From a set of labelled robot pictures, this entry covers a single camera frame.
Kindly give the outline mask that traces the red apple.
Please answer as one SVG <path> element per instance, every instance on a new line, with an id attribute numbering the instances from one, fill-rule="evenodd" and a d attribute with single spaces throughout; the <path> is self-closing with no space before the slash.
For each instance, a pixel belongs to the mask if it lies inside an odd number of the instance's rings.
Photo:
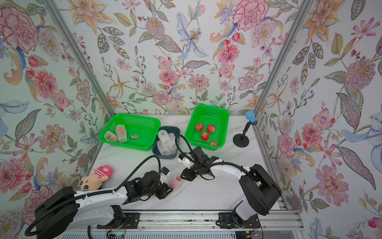
<path id="1" fill-rule="evenodd" d="M 201 134 L 201 139 L 204 140 L 204 141 L 207 141 L 209 139 L 209 137 L 210 137 L 210 135 L 207 132 L 203 132 Z"/>
<path id="2" fill-rule="evenodd" d="M 198 124 L 196 125 L 196 131 L 203 131 L 203 130 L 204 130 L 204 126 L 203 126 L 203 124 L 198 123 Z"/>

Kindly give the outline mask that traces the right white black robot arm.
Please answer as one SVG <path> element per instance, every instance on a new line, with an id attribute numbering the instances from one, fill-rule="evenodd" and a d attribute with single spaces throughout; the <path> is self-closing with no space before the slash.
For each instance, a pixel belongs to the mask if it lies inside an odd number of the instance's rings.
<path id="1" fill-rule="evenodd" d="M 225 178 L 239 185 L 245 199 L 230 213 L 219 213 L 216 224 L 222 229 L 243 229 L 247 226 L 259 228 L 255 223 L 259 215 L 266 216 L 281 197 L 282 191 L 267 171 L 259 164 L 252 167 L 239 166 L 213 156 L 208 157 L 201 147 L 191 148 L 187 139 L 178 134 L 175 146 L 180 152 L 178 161 L 186 168 L 180 178 L 189 182 L 197 177 L 211 181 Z"/>

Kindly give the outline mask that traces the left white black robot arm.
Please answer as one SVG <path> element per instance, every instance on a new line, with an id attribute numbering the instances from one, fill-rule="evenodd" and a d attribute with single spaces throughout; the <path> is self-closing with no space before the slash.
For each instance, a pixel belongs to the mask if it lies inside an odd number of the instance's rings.
<path id="1" fill-rule="evenodd" d="M 35 220 L 24 234 L 38 239 L 53 239 L 68 229 L 99 225 L 115 229 L 124 223 L 126 216 L 121 206 L 146 201 L 152 196 L 166 198 L 173 188 L 165 183 L 170 170 L 159 166 L 157 171 L 146 172 L 133 178 L 134 173 L 152 155 L 144 159 L 117 187 L 96 191 L 74 191 L 64 187 L 35 209 Z"/>

